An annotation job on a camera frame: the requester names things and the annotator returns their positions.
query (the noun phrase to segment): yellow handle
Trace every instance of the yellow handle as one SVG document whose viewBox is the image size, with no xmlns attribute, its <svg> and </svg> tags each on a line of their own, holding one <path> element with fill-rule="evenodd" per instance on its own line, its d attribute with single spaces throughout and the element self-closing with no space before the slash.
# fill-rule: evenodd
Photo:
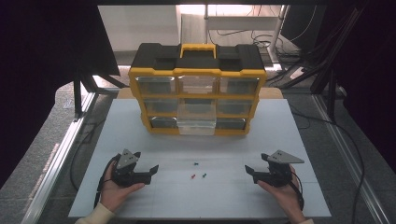
<svg viewBox="0 0 396 224">
<path fill-rule="evenodd" d="M 214 44 L 182 44 L 180 58 L 183 57 L 184 50 L 212 50 L 213 58 L 216 58 L 216 45 Z"/>
</svg>

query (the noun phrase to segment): desk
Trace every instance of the desk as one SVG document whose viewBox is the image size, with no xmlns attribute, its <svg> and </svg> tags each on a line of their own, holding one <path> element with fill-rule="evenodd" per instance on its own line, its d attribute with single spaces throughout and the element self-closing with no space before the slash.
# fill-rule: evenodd
<svg viewBox="0 0 396 224">
<path fill-rule="evenodd" d="M 134 99 L 113 101 L 91 162 L 70 211 L 87 216 L 107 162 L 124 148 L 141 151 L 135 170 L 159 164 L 150 185 L 137 191 L 118 211 L 133 219 L 263 219 L 283 217 L 270 194 L 253 184 L 244 165 L 264 171 L 261 153 L 278 149 L 305 161 L 295 164 L 303 182 L 307 217 L 329 217 L 318 180 L 290 113 L 287 100 L 261 100 L 246 136 L 159 135 L 146 131 Z"/>
</svg>

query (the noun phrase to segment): white table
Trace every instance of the white table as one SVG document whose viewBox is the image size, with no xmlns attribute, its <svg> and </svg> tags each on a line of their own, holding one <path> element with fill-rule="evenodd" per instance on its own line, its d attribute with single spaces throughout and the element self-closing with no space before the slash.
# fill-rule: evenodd
<svg viewBox="0 0 396 224">
<path fill-rule="evenodd" d="M 287 100 L 261 100 L 246 136 L 161 135 L 146 131 L 136 100 L 114 100 L 91 162 L 70 211 L 92 211 L 98 180 L 108 161 L 125 148 L 142 152 L 137 172 L 159 164 L 151 184 L 133 193 L 117 212 L 133 219 L 264 219 L 284 217 L 270 194 L 253 184 L 245 164 L 268 166 L 261 153 L 278 149 L 305 163 L 294 164 L 304 187 L 307 217 L 329 217 Z"/>
</svg>

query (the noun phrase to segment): hand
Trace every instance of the hand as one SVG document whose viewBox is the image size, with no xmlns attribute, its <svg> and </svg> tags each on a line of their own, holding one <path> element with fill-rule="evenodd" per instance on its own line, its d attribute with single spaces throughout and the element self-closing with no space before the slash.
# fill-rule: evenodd
<svg viewBox="0 0 396 224">
<path fill-rule="evenodd" d="M 290 166 L 290 169 L 293 173 L 295 173 L 295 170 L 292 166 Z M 297 188 L 299 188 L 299 183 L 295 175 L 292 175 L 291 181 Z M 286 216 L 288 216 L 290 223 L 292 224 L 300 223 L 306 220 L 306 218 L 303 215 L 303 212 L 300 209 L 297 194 L 294 191 L 294 189 L 291 188 L 290 185 L 286 185 L 280 188 L 275 188 L 260 180 L 257 181 L 257 184 L 266 191 L 268 191 L 269 193 L 271 193 L 276 198 L 277 203 L 283 209 Z"/>
<path fill-rule="evenodd" d="M 145 184 L 138 183 L 131 187 L 123 188 L 111 180 L 111 172 L 115 161 L 111 162 L 105 174 L 105 183 L 101 192 L 100 203 L 111 212 L 115 212 L 126 200 L 128 195 L 145 187 Z"/>
</svg>

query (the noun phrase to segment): sleeve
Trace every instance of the sleeve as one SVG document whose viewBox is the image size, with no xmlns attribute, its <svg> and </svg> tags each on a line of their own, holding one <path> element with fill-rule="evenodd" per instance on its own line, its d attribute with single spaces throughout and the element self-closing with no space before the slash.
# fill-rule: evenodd
<svg viewBox="0 0 396 224">
<path fill-rule="evenodd" d="M 106 224 L 115 216 L 101 203 L 98 203 L 93 211 L 87 216 L 77 220 L 76 224 Z"/>
<path fill-rule="evenodd" d="M 314 224 L 314 220 L 308 219 L 308 220 L 306 220 L 304 222 L 300 222 L 299 224 Z"/>
</svg>

